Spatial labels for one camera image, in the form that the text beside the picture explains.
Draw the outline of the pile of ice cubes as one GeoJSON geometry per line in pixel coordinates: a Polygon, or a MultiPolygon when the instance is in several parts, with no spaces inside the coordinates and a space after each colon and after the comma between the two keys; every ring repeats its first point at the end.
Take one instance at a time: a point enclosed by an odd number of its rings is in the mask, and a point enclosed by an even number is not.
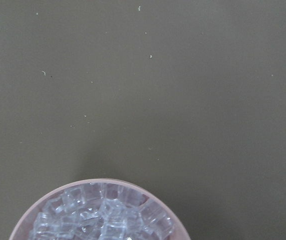
{"type": "Polygon", "coordinates": [[[112,183],[69,187],[46,201],[30,240],[166,240],[174,223],[143,193],[112,183]]]}

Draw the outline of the pink bowl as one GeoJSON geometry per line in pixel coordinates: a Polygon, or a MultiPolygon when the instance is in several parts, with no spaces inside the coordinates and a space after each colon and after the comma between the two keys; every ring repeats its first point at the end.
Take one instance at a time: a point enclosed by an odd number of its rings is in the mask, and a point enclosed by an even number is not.
{"type": "Polygon", "coordinates": [[[119,179],[113,179],[113,178],[94,178],[94,179],[85,179],[80,180],[76,182],[71,182],[69,184],[63,185],[59,188],[56,188],[52,190],[51,192],[47,193],[43,197],[41,197],[39,200],[37,200],[19,219],[16,226],[14,227],[9,239],[11,240],[26,240],[28,237],[29,231],[32,229],[33,222],[36,219],[36,216],[38,212],[40,212],[41,208],[45,205],[46,201],[57,197],[60,193],[62,193],[65,189],[71,188],[77,185],[82,184],[88,184],[88,183],[107,183],[107,184],[116,184],[121,185],[124,187],[129,187],[132,189],[135,189],[142,194],[144,194],[147,198],[154,200],[157,202],[160,206],[162,206],[168,213],[169,217],[174,222],[174,231],[169,236],[170,240],[189,240],[191,237],[189,236],[186,228],[180,221],[180,219],[175,215],[175,213],[159,198],[157,198],[155,195],[150,193],[149,191],[145,190],[144,188],[135,185],[133,183],[119,180],[119,179]]]}

